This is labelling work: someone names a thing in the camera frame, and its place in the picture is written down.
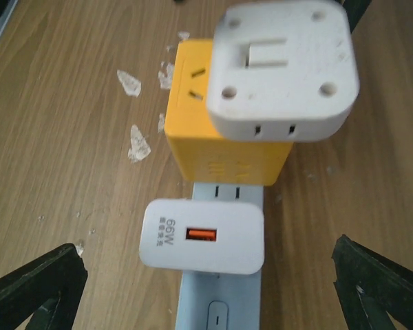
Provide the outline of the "light blue charger block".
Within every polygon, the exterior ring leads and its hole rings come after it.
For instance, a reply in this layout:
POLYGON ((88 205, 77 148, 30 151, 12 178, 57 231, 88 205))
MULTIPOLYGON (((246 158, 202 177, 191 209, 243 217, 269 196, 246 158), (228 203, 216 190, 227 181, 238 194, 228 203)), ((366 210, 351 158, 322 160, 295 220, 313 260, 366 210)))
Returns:
MULTIPOLYGON (((193 185, 200 201, 242 201, 259 208, 264 187, 219 183, 193 185)), ((259 329, 262 272, 251 275, 183 272, 176 329, 259 329)))

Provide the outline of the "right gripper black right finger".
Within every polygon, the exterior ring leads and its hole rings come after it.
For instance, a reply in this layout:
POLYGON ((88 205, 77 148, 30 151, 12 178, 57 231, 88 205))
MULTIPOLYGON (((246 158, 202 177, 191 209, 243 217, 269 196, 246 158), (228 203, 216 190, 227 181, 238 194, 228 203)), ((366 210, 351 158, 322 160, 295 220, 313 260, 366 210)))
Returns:
POLYGON ((349 329, 413 329, 413 271, 342 235, 334 286, 349 329))

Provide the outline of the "white cube adapter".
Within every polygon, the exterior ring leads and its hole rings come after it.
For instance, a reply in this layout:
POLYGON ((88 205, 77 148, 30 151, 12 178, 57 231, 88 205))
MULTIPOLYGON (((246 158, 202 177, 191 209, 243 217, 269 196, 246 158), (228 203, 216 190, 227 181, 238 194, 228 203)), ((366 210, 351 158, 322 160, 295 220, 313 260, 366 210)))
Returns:
POLYGON ((335 1, 239 3, 216 25, 206 109, 226 139, 324 140, 358 95, 348 15, 335 1))

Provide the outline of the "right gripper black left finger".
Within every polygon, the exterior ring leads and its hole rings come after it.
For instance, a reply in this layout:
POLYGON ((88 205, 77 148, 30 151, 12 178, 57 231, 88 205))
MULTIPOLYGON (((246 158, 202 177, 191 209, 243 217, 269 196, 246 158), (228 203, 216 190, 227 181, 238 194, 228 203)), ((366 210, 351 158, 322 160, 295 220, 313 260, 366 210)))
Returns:
POLYGON ((88 272, 73 243, 0 278, 0 329, 71 329, 88 272))

